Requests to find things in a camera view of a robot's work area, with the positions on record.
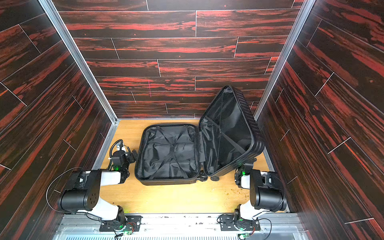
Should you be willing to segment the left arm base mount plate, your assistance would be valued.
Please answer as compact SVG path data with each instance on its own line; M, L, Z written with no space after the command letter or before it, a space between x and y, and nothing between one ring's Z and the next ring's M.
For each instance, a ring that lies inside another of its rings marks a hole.
M102 233L128 233L132 234L140 230L142 216L139 215L125 215L125 221L119 222L118 220L101 221L99 231Z

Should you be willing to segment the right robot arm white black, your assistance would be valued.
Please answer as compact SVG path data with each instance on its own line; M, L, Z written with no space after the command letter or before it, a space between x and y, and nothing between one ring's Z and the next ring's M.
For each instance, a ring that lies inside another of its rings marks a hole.
M234 211L235 224L248 224L266 213L284 211L287 207L284 186L276 172L262 172L244 164L235 172L235 183L250 191L250 199Z

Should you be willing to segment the black hard-shell suitcase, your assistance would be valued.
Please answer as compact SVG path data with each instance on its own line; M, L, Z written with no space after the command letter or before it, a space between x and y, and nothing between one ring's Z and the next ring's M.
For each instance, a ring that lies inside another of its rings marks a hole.
M146 186L193 184L253 163L264 147L243 92L225 86L198 125L159 124L143 131L135 177Z

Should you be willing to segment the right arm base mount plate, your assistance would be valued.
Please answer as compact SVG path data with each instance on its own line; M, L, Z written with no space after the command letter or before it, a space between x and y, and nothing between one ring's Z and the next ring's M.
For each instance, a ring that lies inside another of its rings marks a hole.
M234 214L221 214L218 216L217 222L223 232L252 232L259 231L261 229L259 222L235 217Z

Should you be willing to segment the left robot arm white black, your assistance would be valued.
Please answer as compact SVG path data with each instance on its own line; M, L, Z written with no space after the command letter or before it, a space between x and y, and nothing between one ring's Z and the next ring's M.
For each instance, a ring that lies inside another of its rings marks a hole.
M75 171L58 199L59 211L85 213L110 222L122 229L127 224L124 210L100 197L101 187L120 185L130 176L129 165L138 157L137 151L118 150L110 157L108 170Z

